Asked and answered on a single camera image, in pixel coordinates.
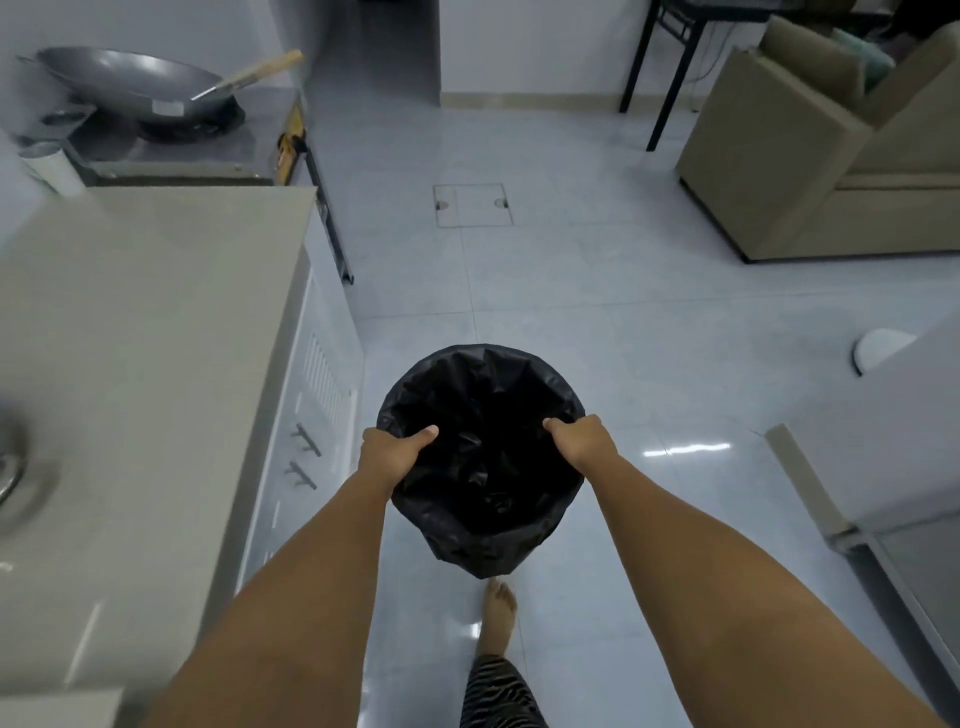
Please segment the person's right forearm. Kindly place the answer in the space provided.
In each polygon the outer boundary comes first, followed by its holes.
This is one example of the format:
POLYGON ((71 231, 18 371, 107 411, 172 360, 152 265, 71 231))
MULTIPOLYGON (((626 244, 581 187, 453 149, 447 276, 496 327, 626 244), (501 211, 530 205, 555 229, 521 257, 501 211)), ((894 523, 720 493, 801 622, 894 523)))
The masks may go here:
POLYGON ((947 728, 737 530, 617 453, 582 472, 694 728, 947 728))

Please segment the pale green cushion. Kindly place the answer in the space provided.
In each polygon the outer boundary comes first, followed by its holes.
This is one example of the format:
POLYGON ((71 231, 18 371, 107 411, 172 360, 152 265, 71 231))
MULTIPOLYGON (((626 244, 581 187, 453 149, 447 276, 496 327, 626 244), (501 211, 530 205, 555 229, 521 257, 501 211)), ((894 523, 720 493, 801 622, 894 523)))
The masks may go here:
POLYGON ((833 28, 831 38, 847 51, 858 56, 863 65, 864 94, 875 89, 897 67, 897 61, 876 43, 853 35, 846 30, 833 28))

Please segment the white cylindrical cup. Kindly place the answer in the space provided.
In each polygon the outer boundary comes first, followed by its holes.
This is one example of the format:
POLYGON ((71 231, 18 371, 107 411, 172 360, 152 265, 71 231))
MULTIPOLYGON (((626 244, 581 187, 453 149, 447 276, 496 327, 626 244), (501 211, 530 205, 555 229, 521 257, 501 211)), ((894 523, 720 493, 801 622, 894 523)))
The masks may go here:
POLYGON ((30 175, 58 196, 73 198, 84 194, 86 184, 66 151, 56 142, 39 141, 22 147, 18 157, 30 175))

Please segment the person's left forearm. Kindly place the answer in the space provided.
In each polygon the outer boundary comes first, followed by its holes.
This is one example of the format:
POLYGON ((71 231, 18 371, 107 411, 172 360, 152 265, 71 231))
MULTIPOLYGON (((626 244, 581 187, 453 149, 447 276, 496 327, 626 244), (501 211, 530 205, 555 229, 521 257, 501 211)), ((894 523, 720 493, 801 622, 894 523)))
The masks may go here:
POLYGON ((361 467, 231 602, 144 728, 356 728, 386 507, 361 467))

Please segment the person's right hand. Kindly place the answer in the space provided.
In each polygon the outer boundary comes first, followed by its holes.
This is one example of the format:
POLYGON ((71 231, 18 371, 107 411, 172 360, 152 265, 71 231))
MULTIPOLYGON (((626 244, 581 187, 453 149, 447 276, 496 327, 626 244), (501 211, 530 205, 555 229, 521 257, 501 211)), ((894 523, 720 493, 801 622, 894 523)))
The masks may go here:
POLYGON ((556 444, 553 439, 552 441, 571 467, 586 480, 592 480, 593 476, 618 459, 618 450, 599 416, 590 414, 576 419, 575 422, 580 429, 576 443, 556 444))

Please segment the white round object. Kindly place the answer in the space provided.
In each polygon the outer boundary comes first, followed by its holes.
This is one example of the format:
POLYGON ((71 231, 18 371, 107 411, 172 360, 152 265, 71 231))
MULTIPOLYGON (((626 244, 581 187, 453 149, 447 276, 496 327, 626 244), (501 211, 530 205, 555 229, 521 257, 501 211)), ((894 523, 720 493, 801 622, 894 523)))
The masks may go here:
POLYGON ((908 332, 876 328, 858 338, 850 351, 851 364, 858 377, 877 368, 883 361, 912 344, 917 335, 908 332))

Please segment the striped shorts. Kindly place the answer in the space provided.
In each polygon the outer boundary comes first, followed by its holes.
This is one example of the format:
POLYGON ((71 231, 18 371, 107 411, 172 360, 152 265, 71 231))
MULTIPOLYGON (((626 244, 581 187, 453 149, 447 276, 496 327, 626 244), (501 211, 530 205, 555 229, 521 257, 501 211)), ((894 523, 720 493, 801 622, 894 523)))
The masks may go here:
POLYGON ((548 728, 522 674, 505 657, 476 656, 467 678, 459 728, 548 728))

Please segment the stainless steel gas stove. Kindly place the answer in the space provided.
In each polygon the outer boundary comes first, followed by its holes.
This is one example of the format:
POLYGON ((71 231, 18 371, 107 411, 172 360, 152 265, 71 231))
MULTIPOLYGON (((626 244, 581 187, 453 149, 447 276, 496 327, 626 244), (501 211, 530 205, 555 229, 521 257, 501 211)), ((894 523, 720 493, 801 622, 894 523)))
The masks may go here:
POLYGON ((214 122, 159 127, 93 112, 63 148, 91 187, 305 185, 309 157, 302 94, 251 87, 214 122))

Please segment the person's left hand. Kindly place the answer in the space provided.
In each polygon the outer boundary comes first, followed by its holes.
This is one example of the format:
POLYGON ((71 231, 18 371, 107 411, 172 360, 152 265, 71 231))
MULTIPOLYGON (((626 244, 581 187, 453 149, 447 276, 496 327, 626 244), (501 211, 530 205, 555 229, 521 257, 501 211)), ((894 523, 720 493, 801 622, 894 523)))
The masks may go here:
POLYGON ((358 473, 361 480, 376 487, 385 501, 391 499, 421 453, 408 451, 403 445, 404 438, 374 427, 363 432, 358 473))

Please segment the white kitchen counter cabinet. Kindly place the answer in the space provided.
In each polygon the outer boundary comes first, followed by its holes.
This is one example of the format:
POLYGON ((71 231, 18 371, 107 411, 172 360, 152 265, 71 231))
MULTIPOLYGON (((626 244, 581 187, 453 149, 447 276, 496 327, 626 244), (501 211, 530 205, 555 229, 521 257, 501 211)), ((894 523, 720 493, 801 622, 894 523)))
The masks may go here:
POLYGON ((350 473, 363 375, 312 188, 105 187, 21 227, 0 251, 0 728, 138 718, 350 473))

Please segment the trash bin with black bag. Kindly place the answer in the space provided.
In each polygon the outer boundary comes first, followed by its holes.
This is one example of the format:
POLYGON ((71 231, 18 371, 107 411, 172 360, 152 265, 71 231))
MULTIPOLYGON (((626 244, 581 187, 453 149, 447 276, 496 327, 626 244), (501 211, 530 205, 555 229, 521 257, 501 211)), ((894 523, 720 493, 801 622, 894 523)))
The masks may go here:
POLYGON ((509 576, 560 525, 584 482, 545 419, 574 423, 582 402, 544 359, 494 344, 422 358, 386 394, 376 427, 438 436, 391 502, 434 556, 480 580, 509 576))

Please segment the black stove burner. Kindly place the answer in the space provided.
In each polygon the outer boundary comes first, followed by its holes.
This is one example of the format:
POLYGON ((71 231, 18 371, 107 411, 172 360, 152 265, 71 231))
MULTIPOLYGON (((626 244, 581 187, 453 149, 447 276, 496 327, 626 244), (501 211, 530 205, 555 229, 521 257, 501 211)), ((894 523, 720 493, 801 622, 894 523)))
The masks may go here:
POLYGON ((246 111, 234 98, 216 108, 208 116, 176 124, 137 122, 134 124, 140 140, 159 144, 188 144, 221 138, 246 121, 246 111))

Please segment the square floor access hatch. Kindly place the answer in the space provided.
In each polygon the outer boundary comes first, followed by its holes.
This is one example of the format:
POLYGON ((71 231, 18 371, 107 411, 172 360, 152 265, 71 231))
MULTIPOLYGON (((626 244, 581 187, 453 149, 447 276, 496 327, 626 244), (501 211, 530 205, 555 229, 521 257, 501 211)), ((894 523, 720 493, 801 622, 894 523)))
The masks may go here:
POLYGON ((501 183, 435 185, 434 208, 441 229, 510 227, 513 216, 501 183))

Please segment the beige sofa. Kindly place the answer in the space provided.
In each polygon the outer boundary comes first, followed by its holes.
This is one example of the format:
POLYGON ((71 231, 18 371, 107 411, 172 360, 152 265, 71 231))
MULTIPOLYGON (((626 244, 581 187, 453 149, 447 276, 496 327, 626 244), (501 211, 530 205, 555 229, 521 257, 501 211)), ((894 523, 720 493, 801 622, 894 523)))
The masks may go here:
POLYGON ((746 261, 960 253, 960 19, 865 73, 780 16, 728 57, 676 171, 746 261))

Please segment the white appliance door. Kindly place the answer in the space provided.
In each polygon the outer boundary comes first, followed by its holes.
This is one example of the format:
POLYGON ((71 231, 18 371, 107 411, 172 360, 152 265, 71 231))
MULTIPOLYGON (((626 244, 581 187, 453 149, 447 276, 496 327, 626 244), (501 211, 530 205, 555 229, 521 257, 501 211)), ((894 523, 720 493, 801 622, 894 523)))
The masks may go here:
POLYGON ((765 439, 823 540, 872 554, 960 693, 960 309, 765 439))

